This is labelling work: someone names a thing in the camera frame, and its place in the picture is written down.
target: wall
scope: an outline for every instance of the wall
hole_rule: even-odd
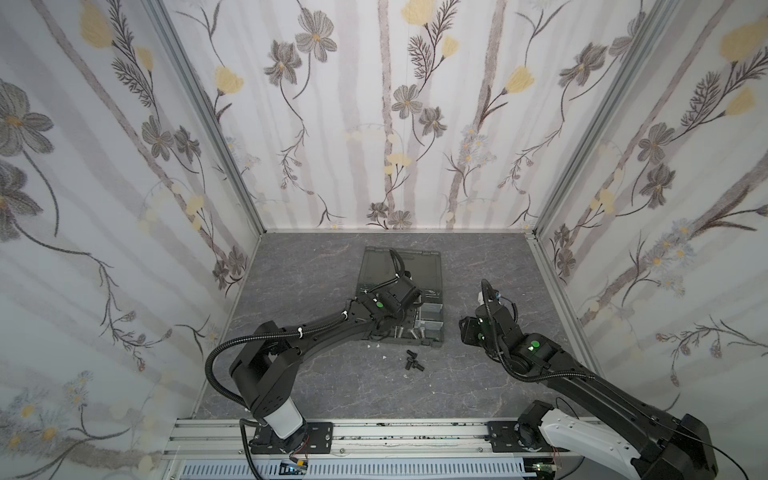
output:
[[[682,2],[540,236],[607,377],[677,399],[753,478],[768,466],[766,15]]]
[[[374,230],[532,227],[652,6],[164,4],[267,228]]]
[[[2,476],[161,473],[257,239],[138,2],[3,2],[0,80]]]

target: aluminum frame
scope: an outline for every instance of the aluminum frame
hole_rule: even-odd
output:
[[[332,422],[331,453],[312,458],[540,458],[548,453],[494,453],[488,442],[490,421],[498,419],[314,419]],[[595,417],[582,420],[604,425]],[[253,436],[255,429],[246,427]],[[563,457],[580,457],[559,452]],[[254,460],[288,458],[288,455],[253,455]],[[177,420],[161,456],[168,462],[165,480],[177,480],[187,460],[244,460],[237,420]]]

